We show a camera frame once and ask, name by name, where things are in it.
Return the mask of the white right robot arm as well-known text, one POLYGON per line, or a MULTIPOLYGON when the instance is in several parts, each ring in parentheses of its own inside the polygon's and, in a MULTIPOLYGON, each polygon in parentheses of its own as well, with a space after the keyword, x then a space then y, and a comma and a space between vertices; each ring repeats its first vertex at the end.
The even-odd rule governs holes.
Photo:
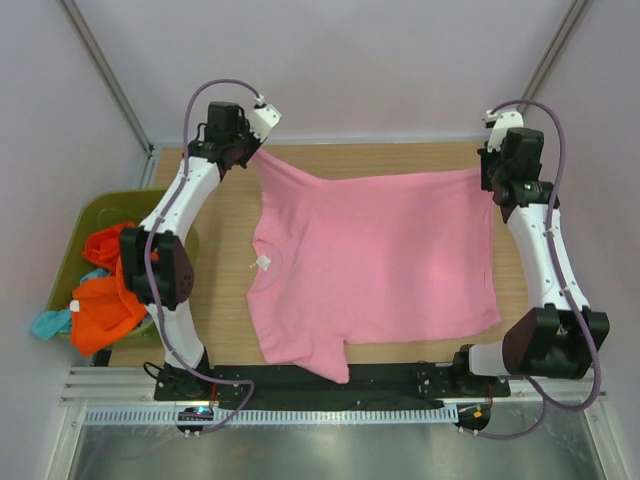
POLYGON ((605 313, 591 309, 563 243, 554 185, 540 180, 544 135, 490 122, 479 149, 481 186, 492 193, 520 254, 529 310, 496 344, 467 347, 468 361, 450 372, 452 387, 472 396, 487 376, 579 380, 593 375, 587 398, 600 392, 598 350, 609 333, 605 313))

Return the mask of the pink t shirt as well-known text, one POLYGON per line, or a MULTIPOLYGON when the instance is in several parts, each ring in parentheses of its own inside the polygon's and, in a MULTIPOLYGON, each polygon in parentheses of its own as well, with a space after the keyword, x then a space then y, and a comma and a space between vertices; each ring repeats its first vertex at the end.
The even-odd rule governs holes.
POLYGON ((270 364, 349 379, 349 344, 457 339, 499 324, 493 203, 476 169, 328 180, 259 152, 247 303, 270 364))

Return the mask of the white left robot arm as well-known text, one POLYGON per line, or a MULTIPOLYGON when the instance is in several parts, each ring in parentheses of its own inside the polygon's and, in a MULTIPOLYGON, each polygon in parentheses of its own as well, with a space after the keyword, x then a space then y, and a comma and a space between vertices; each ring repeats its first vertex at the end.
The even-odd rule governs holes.
POLYGON ((233 167, 246 167, 280 112, 263 99, 246 112, 232 102, 212 102, 194 138, 185 138, 178 173, 151 213, 119 238, 126 289, 144 304, 164 348, 164 371, 177 376, 189 399, 212 387, 206 349, 191 314, 194 267, 184 245, 205 200, 233 167))

